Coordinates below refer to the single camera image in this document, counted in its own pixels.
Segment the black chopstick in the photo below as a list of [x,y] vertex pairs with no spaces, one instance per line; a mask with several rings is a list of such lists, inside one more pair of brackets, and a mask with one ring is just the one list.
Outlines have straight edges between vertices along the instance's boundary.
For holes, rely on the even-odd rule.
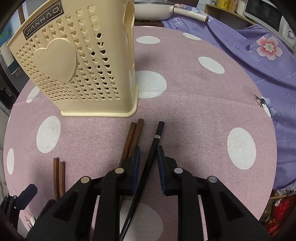
[[120,241],[124,240],[125,235],[126,235],[126,233],[128,231],[128,228],[129,228],[129,226],[130,226],[130,224],[132,222],[132,219],[134,217],[134,214],[135,214],[135,212],[137,210],[137,206],[138,206],[138,204],[139,204],[139,202],[141,200],[142,194],[143,194],[144,189],[145,189],[145,185],[147,183],[149,174],[151,172],[154,160],[155,160],[156,155],[157,155],[157,148],[158,148],[158,145],[159,145],[159,142],[160,142],[160,139],[161,139],[161,135],[163,133],[164,126],[165,126],[165,123],[163,121],[159,121],[156,133],[154,135],[154,139],[152,141],[151,148],[149,150],[149,155],[147,157],[147,160],[146,160],[142,175],[141,175],[140,180],[139,180],[137,190],[136,190],[135,195],[133,197],[131,206],[129,208],[127,217],[125,219],[125,223],[124,223],[124,225],[122,227],[122,230],[120,232],[120,236],[119,236]]

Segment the brown wooden chopstick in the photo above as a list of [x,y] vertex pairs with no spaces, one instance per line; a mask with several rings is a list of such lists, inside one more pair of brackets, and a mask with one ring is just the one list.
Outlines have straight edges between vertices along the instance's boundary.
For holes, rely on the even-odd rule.
[[60,198],[59,194],[59,158],[53,159],[53,186],[54,186],[54,196],[55,200],[58,201]]
[[59,163],[59,195],[65,194],[65,162]]
[[130,146],[132,144],[132,139],[133,139],[133,135],[134,135],[136,127],[137,127],[137,124],[135,122],[132,122],[130,124],[129,131],[128,131],[126,141],[125,141],[125,145],[124,145],[124,148],[122,151],[121,159],[119,162],[119,166],[121,166],[123,160],[128,157],[128,153],[130,151]]
[[138,121],[137,121],[137,125],[136,125],[136,128],[135,128],[134,135],[133,135],[132,143],[131,143],[131,146],[130,146],[130,149],[129,149],[128,157],[133,156],[133,153],[135,151],[135,148],[136,148],[136,146],[138,144],[138,141],[139,141],[139,138],[140,138],[140,134],[142,132],[143,125],[144,125],[144,120],[142,118],[139,118]]

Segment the pink polka dot tablecloth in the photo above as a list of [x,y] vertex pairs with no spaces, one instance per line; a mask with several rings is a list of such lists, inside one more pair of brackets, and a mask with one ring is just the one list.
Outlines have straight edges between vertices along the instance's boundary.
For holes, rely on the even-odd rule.
[[[276,141],[254,82],[214,45],[166,28],[134,27],[134,59],[139,91],[128,118],[64,116],[31,80],[18,97],[3,154],[11,195],[38,189],[21,214],[26,239],[119,240],[134,197],[120,193],[119,162],[130,124],[142,118],[137,187],[159,121],[158,146],[183,173],[178,195],[165,196],[156,155],[124,240],[269,240],[259,218]],[[65,162],[58,201],[56,157]]]

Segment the cream plastic utensil holder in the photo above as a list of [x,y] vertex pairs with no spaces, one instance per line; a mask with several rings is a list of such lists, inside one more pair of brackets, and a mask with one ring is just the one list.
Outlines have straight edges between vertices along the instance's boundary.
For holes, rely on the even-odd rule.
[[136,112],[134,1],[47,1],[8,47],[62,115]]

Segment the purple floral cloth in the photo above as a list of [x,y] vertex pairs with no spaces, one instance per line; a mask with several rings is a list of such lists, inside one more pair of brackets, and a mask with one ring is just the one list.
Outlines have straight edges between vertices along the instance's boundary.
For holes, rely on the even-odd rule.
[[273,120],[277,166],[273,188],[295,184],[295,57],[272,32],[260,25],[234,29],[209,16],[208,23],[174,14],[165,28],[200,37],[232,57],[250,76]]

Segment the cream frying pan with lid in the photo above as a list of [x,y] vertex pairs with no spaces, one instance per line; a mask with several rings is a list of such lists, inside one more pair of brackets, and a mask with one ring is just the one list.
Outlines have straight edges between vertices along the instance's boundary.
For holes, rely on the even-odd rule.
[[209,19],[205,15],[178,8],[170,1],[134,1],[134,8],[135,19],[138,21],[164,21],[173,14],[187,16],[203,23],[207,23]]

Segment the white microwave oven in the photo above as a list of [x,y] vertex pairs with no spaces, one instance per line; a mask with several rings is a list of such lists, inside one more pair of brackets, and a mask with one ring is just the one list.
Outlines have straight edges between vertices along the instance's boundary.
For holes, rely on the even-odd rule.
[[272,2],[266,0],[248,0],[246,1],[244,15],[274,33],[290,49],[294,49],[295,33]]

